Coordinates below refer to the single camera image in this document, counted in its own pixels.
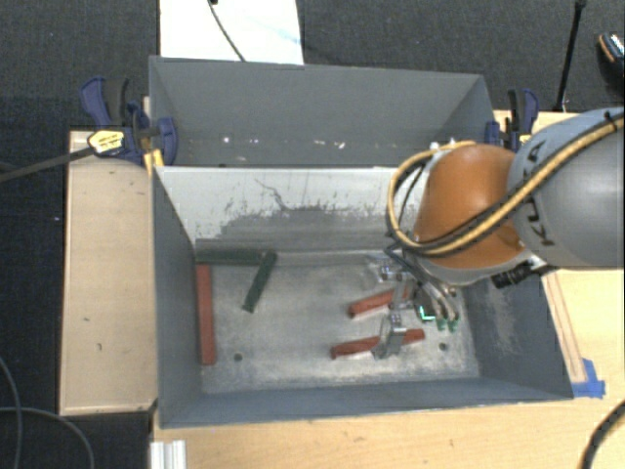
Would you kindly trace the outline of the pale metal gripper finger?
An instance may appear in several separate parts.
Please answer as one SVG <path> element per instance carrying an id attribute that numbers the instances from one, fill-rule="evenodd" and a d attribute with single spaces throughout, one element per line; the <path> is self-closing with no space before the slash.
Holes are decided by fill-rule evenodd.
<path id="1" fill-rule="evenodd" d="M 403 324 L 400 313 L 391 312 L 382 319 L 379 341 L 371 353 L 376 360 L 385 360 L 396 356 L 403 344 L 408 328 Z"/>
<path id="2" fill-rule="evenodd" d="M 379 268 L 379 278 L 387 286 L 383 306 L 392 311 L 401 311 L 413 306 L 414 279 L 404 267 L 386 261 Z"/>

